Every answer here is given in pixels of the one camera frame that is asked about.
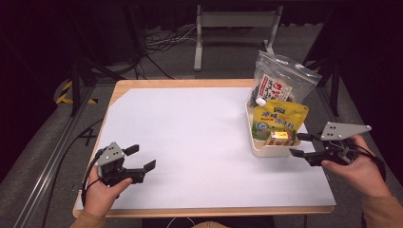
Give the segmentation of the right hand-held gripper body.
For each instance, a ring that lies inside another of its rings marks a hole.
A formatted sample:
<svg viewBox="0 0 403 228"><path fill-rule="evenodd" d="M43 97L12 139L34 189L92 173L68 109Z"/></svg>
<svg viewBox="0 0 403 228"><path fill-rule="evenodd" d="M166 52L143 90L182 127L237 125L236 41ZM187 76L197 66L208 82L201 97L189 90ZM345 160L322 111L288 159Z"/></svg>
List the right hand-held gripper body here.
<svg viewBox="0 0 403 228"><path fill-rule="evenodd" d="M314 135L312 139L323 143L322 151L305 154L305 160L311 166L321 166L322 161L331 161L341 165L349 165L354 162L358 151L347 140L354 135L359 135L371 131L369 125L350 123L326 123L319 135Z"/></svg>

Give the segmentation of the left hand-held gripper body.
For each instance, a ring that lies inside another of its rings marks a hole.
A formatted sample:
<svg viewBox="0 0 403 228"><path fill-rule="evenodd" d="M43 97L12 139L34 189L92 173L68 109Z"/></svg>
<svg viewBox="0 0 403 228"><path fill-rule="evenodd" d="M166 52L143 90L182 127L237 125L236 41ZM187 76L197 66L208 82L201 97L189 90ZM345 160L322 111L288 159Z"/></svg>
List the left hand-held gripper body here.
<svg viewBox="0 0 403 228"><path fill-rule="evenodd" d="M133 184L144 181L142 168L124 168L126 155L123 149L115 142L101 149L100 152L101 155L95 162L95 167L102 183L106 186L114 186L127 178L131 178Z"/></svg>

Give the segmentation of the small yellow red packet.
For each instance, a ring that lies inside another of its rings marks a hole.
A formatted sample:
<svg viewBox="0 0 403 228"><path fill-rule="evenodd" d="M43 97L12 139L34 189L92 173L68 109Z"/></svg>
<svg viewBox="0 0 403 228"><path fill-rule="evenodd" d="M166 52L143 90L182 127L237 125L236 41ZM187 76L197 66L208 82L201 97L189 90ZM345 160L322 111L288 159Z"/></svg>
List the small yellow red packet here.
<svg viewBox="0 0 403 228"><path fill-rule="evenodd" d="M294 142L293 137L287 131L273 131L270 133L266 145L291 145Z"/></svg>

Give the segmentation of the white plastic container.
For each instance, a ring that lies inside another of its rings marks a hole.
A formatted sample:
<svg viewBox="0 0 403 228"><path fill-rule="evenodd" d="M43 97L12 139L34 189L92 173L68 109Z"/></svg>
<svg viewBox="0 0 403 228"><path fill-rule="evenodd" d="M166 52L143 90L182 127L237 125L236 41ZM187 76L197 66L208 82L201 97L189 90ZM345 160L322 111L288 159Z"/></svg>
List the white plastic container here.
<svg viewBox="0 0 403 228"><path fill-rule="evenodd" d="M247 122L249 124L249 135L252 135L253 108L249 104L245 105ZM300 140L295 139L291 145L266 145L265 141L255 140L250 137L252 153L260 158L288 157L291 155L290 149L296 149L300 145Z"/></svg>

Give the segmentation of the yellow green spout pouch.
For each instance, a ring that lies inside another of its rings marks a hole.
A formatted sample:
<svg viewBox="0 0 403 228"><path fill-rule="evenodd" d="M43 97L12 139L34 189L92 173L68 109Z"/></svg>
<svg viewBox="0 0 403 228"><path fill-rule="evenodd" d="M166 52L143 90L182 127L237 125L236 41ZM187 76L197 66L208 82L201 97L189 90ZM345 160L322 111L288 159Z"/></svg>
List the yellow green spout pouch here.
<svg viewBox="0 0 403 228"><path fill-rule="evenodd" d="M287 131L296 138L297 131L305 121L309 108L306 105L280 100L256 99L253 108L252 137L267 141L273 131Z"/></svg>

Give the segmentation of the clear bag of dried seaweed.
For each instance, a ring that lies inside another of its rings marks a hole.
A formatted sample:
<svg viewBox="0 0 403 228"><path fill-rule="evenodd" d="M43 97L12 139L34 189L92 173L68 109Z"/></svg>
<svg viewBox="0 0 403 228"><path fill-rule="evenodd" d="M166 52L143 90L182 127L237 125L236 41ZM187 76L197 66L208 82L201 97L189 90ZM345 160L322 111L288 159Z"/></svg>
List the clear bag of dried seaweed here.
<svg viewBox="0 0 403 228"><path fill-rule="evenodd" d="M293 59L260 51L247 104L257 106L257 98L301 104L321 78L321 75Z"/></svg>

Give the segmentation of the person's left hand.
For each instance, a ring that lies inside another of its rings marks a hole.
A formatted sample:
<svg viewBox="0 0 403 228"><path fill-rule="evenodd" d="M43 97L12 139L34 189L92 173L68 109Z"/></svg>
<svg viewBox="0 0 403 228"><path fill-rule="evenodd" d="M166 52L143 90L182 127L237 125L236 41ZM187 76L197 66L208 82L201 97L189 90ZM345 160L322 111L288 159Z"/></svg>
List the person's left hand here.
<svg viewBox="0 0 403 228"><path fill-rule="evenodd" d="M104 185L93 167L88 177L84 211L93 216L104 217L111 209L115 199L132 183L131 178L120 181L112 187Z"/></svg>

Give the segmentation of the person's right hand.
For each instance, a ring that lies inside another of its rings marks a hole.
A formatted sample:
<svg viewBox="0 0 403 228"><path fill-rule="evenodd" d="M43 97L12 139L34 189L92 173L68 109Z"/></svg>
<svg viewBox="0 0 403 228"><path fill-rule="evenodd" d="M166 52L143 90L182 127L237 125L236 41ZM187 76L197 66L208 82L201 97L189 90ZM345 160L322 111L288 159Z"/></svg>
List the person's right hand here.
<svg viewBox="0 0 403 228"><path fill-rule="evenodd" d="M349 165L340 165L333 161L323 161L321 165L329 171L344 178L357 191L367 197L390 197L392 195L381 173L370 158L374 152L360 135L351 138L353 144L362 152L355 161Z"/></svg>

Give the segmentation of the black metal stand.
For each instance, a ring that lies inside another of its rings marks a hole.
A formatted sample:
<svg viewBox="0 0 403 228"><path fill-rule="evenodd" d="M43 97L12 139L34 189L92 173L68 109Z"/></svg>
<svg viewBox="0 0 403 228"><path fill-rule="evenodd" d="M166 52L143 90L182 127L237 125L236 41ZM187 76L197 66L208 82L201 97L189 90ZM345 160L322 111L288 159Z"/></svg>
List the black metal stand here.
<svg viewBox="0 0 403 228"><path fill-rule="evenodd" d="M81 98L80 83L84 82L86 86L93 87L96 84L96 79L94 73L91 71L93 68L97 69L106 76L114 79L115 81L120 81L123 79L119 74L107 69L86 57L85 54L80 49L75 49L71 51L71 82L72 82L72 101L73 108L71 111L71 117L74 117L79 109L82 107L84 100Z"/></svg>
<svg viewBox="0 0 403 228"><path fill-rule="evenodd" d="M307 68L316 71L319 75L322 76L318 83L319 87L324 87L328 82L331 82L329 106L332 113L337 117L338 91L340 80L339 65L337 59L326 57L319 60L310 60L308 57L306 57L303 61L303 64Z"/></svg>

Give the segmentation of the yellow black hazard tape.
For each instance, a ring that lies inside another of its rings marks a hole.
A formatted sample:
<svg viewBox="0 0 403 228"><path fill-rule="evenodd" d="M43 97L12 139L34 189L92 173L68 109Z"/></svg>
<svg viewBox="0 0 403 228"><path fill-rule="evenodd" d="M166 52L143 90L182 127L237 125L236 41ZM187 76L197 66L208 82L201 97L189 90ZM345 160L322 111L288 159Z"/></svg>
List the yellow black hazard tape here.
<svg viewBox="0 0 403 228"><path fill-rule="evenodd" d="M71 88L72 88L72 81L67 80L60 92L60 95L56 99L57 104L70 104L70 105L73 104L73 100L67 97L67 93Z"/></svg>

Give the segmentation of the person's dark clothing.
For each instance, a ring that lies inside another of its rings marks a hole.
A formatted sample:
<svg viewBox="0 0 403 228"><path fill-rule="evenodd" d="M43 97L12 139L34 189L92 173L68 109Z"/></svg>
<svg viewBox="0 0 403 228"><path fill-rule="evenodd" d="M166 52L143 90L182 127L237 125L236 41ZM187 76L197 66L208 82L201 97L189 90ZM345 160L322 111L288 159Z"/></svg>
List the person's dark clothing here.
<svg viewBox="0 0 403 228"><path fill-rule="evenodd" d="M143 228L276 228L271 216L144 218Z"/></svg>

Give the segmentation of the grey metal stand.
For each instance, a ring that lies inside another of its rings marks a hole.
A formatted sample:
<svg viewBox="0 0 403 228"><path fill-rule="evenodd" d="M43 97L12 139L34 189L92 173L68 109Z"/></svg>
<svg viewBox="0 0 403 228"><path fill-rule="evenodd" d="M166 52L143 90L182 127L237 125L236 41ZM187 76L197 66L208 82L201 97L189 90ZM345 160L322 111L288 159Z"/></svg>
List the grey metal stand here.
<svg viewBox="0 0 403 228"><path fill-rule="evenodd" d="M283 6L269 11L204 11L197 7L194 70L202 70L202 29L203 28L269 28L270 35L262 43L266 52L273 54L273 44L277 34Z"/></svg>

